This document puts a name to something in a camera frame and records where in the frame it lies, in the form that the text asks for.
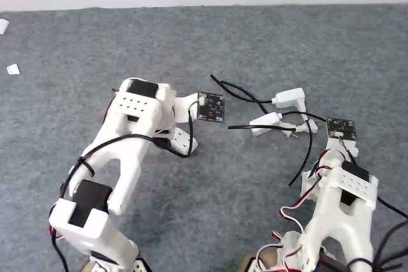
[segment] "wire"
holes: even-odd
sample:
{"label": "wire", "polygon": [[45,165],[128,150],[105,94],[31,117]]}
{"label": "wire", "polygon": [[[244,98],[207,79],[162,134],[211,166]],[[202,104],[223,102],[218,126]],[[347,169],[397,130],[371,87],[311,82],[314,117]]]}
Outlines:
{"label": "wire", "polygon": [[242,96],[237,95],[236,93],[230,91],[225,85],[229,85],[232,86],[232,83],[229,82],[225,82],[225,81],[219,81],[214,75],[210,75],[211,79],[213,79],[223,90],[225,90],[227,93],[229,93],[231,96],[236,97],[239,100],[243,100],[243,101],[247,101],[247,102],[252,102],[252,103],[272,103],[272,100],[253,100],[253,99],[248,99]]}
{"label": "wire", "polygon": [[281,245],[281,244],[276,244],[276,243],[267,244],[267,245],[262,246],[262,247],[258,250],[258,252],[256,253],[256,257],[255,257],[256,267],[257,267],[260,271],[262,271],[262,272],[272,272],[273,270],[269,270],[269,269],[264,270],[264,269],[262,269],[262,268],[259,266],[259,255],[261,255],[261,252],[262,252],[264,249],[266,249],[266,248],[283,248],[283,245]]}
{"label": "wire", "polygon": [[385,248],[385,246],[386,246],[388,240],[390,240],[391,236],[392,236],[395,232],[397,232],[399,229],[403,228],[403,227],[406,226],[406,225],[408,225],[408,220],[405,220],[405,221],[403,221],[403,222],[401,222],[401,223],[399,223],[399,224],[393,226],[393,227],[384,235],[384,237],[382,238],[382,240],[381,240],[381,242],[380,242],[380,245],[379,245],[379,247],[378,247],[378,250],[377,250],[377,252],[375,253],[375,256],[374,256],[374,260],[373,260],[373,265],[374,265],[374,267],[381,266],[381,265],[379,265],[379,261],[380,261],[380,258],[381,258],[381,254],[382,254],[382,252],[383,252],[383,250],[384,250],[384,248]]}
{"label": "wire", "polygon": [[299,226],[299,228],[300,228],[302,234],[303,234],[303,226],[300,224],[300,222],[299,222],[296,218],[291,217],[291,216],[289,216],[289,215],[286,215],[286,214],[284,213],[284,210],[295,210],[295,209],[299,208],[299,207],[303,204],[303,202],[305,202],[305,200],[307,199],[307,197],[313,192],[314,187],[316,187],[316,185],[319,183],[319,181],[320,181],[320,180],[317,180],[317,181],[312,185],[311,188],[309,188],[308,190],[306,190],[306,192],[303,194],[303,196],[300,197],[299,200],[297,200],[294,205],[292,205],[292,206],[282,206],[282,207],[280,208],[280,215],[281,215],[282,217],[284,217],[285,219],[287,219],[287,220],[290,220],[290,221],[295,222],[295,223]]}
{"label": "wire", "polygon": [[221,81],[221,83],[223,85],[228,85],[230,87],[233,87],[234,89],[238,89],[241,92],[243,92],[245,95],[247,95],[248,97],[250,97],[252,99],[252,102],[255,102],[259,108],[261,109],[261,111],[263,111],[264,114],[267,114],[268,111],[266,110],[266,108],[255,98],[254,95],[252,95],[250,92],[248,92],[247,90],[243,89],[242,87],[239,87],[238,85],[235,85],[233,83],[230,82],[226,82],[226,81]]}
{"label": "wire", "polygon": [[52,243],[52,246],[54,247],[55,251],[57,252],[59,258],[62,261],[62,265],[64,266],[65,272],[69,272],[68,264],[66,263],[65,256],[64,256],[64,254],[62,254],[61,250],[59,249],[59,247],[57,245],[57,231],[55,229],[52,231],[51,243]]}
{"label": "wire", "polygon": [[308,147],[308,149],[307,149],[307,153],[306,153],[306,156],[305,156],[305,159],[303,160],[303,163],[302,163],[302,165],[300,166],[300,169],[298,170],[298,172],[295,174],[295,176],[292,178],[292,180],[289,182],[289,186],[292,186],[292,184],[296,181],[296,179],[300,176],[300,173],[302,173],[302,171],[303,171],[303,169],[304,169],[304,167],[305,167],[305,165],[306,165],[306,163],[307,163],[307,160],[309,159],[309,155],[310,155],[310,151],[312,150],[312,143],[313,143],[313,136],[312,136],[312,129],[310,128],[310,124],[309,124],[309,121],[308,120],[306,120],[306,124],[307,124],[307,128],[309,129],[309,147]]}
{"label": "wire", "polygon": [[103,266],[101,266],[101,264],[99,263],[99,262],[95,262],[97,265],[98,265],[98,267],[100,268],[100,269],[102,269],[103,271],[105,271],[105,272],[108,272],[108,270],[106,269],[106,268],[104,268]]}
{"label": "wire", "polygon": [[274,129],[274,130],[281,130],[281,131],[295,131],[294,127],[279,127],[277,125],[229,125],[229,130],[237,130],[237,129]]}
{"label": "wire", "polygon": [[311,113],[307,113],[306,111],[287,111],[286,113],[283,113],[282,116],[286,116],[286,115],[290,115],[290,114],[304,114],[304,115],[307,115],[309,117],[313,117],[313,118],[319,119],[319,120],[321,120],[323,122],[326,122],[326,119],[324,119],[323,117],[313,115]]}
{"label": "wire", "polygon": [[350,267],[353,264],[355,264],[356,262],[364,262],[364,263],[368,264],[372,268],[372,262],[370,262],[368,259],[362,258],[362,257],[354,258],[351,262],[349,262],[349,264],[347,265],[347,268],[350,269]]}
{"label": "wire", "polygon": [[408,219],[408,214],[404,213],[402,210],[399,210],[398,208],[395,208],[394,206],[392,206],[391,204],[387,203],[385,200],[383,200],[381,197],[377,197],[377,200],[384,205],[385,207],[388,207],[390,210],[393,210],[394,212],[396,212],[397,214],[399,214],[400,216],[403,216],[404,218]]}

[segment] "circuit board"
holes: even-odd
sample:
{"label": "circuit board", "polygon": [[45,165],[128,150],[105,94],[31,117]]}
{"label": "circuit board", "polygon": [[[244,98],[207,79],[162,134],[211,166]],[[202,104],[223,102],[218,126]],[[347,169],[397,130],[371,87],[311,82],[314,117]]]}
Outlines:
{"label": "circuit board", "polygon": [[327,133],[329,138],[341,138],[342,140],[357,140],[356,127],[354,121],[348,119],[338,119],[328,117]]}
{"label": "circuit board", "polygon": [[224,122],[224,97],[208,92],[198,93],[197,119]]}

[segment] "white robot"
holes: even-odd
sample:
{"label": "white robot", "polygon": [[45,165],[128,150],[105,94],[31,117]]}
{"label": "white robot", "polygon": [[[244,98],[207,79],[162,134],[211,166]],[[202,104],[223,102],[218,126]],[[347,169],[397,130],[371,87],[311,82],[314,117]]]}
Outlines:
{"label": "white robot", "polygon": [[[122,215],[135,190],[141,163],[150,145],[189,157],[197,147],[191,134],[175,127],[176,123],[194,119],[222,122],[222,96],[197,93],[176,97],[168,84],[125,80],[106,111],[105,121],[95,140],[84,150],[62,186],[59,200],[50,212],[53,245],[64,238],[94,263],[92,272],[149,270],[138,259],[133,241],[118,231],[110,214]],[[120,160],[120,178],[111,187],[92,181],[108,161]],[[68,189],[71,200],[64,199]]]}
{"label": "white robot", "polygon": [[[290,231],[281,236],[273,232],[278,242],[260,248],[242,271],[372,271],[370,230],[378,180],[353,163],[358,154],[354,122],[328,118],[327,128],[326,150],[310,171],[302,173],[299,200],[293,206],[280,209],[282,217],[295,222],[300,233]],[[316,207],[304,229],[287,211],[298,208],[306,199],[315,201]],[[349,267],[337,263],[334,256],[322,248],[327,237],[341,244]],[[272,266],[261,257],[267,248],[276,249]]]}

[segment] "gray carpet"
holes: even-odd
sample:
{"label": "gray carpet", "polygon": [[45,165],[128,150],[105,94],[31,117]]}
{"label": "gray carpet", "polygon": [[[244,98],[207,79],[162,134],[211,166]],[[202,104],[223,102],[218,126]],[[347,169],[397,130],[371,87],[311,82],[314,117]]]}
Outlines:
{"label": "gray carpet", "polygon": [[[111,88],[130,76],[170,83],[180,96],[222,93],[210,73],[262,99],[302,86],[309,111],[356,121],[359,164],[379,178],[383,198],[408,211],[407,5],[93,8],[0,17],[10,20],[0,36],[1,271],[62,270],[48,210],[99,130]],[[7,75],[14,62],[20,76]],[[300,182],[291,189],[287,183],[309,139],[226,129],[260,115],[256,105],[226,95],[225,124],[195,123],[194,157],[149,150],[133,201],[114,220],[153,271],[235,271],[247,252],[273,241],[271,230],[296,229],[279,207],[298,197]],[[307,167],[325,143],[321,129]],[[98,180],[114,183],[117,166]],[[306,223],[312,207],[295,215]],[[375,249],[399,221],[379,204]],[[386,253],[406,246],[407,236],[394,237]],[[60,245],[78,271],[85,257]]]}

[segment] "white connector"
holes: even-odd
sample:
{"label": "white connector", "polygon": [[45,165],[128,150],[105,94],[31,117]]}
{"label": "white connector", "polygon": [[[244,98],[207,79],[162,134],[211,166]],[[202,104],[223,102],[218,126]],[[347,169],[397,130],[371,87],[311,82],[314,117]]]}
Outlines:
{"label": "white connector", "polygon": [[[259,117],[257,119],[254,119],[249,122],[250,125],[275,125],[278,122],[280,122],[282,119],[282,114],[280,113],[269,113],[265,114],[262,117]],[[265,132],[270,131],[271,129],[267,128],[253,128],[251,129],[253,135],[258,136],[261,135]]]}
{"label": "white connector", "polygon": [[[278,126],[279,126],[279,127],[288,127],[288,128],[290,128],[290,129],[296,129],[296,126],[295,126],[294,124],[289,124],[289,123],[287,123],[287,122],[282,122],[282,121],[279,122]],[[298,138],[297,135],[292,134],[293,131],[281,131],[281,132],[282,132],[283,134],[285,134],[286,137],[290,137],[290,136],[292,135],[292,136],[295,136],[296,138]]]}
{"label": "white connector", "polygon": [[[181,154],[188,154],[189,152],[189,145],[190,145],[190,134],[183,131],[179,127],[174,129],[174,137],[170,141],[171,147],[174,148],[176,151],[180,152]],[[198,142],[195,138],[193,138],[193,147],[191,152],[193,152],[198,147]]]}
{"label": "white connector", "polygon": [[[277,108],[289,108],[290,106],[296,107],[298,111],[306,111],[305,105],[305,92],[303,88],[285,90],[276,94],[272,99],[272,103]],[[307,116],[302,114],[303,120],[307,120]]]}
{"label": "white connector", "polygon": [[[309,119],[309,125],[310,125],[310,130],[312,131],[313,134],[315,134],[317,132],[317,130],[319,129],[317,127],[317,124],[314,122],[313,119]],[[298,125],[296,127],[296,132],[302,133],[302,132],[307,132],[309,133],[309,128],[307,127],[306,122],[302,125]]]}

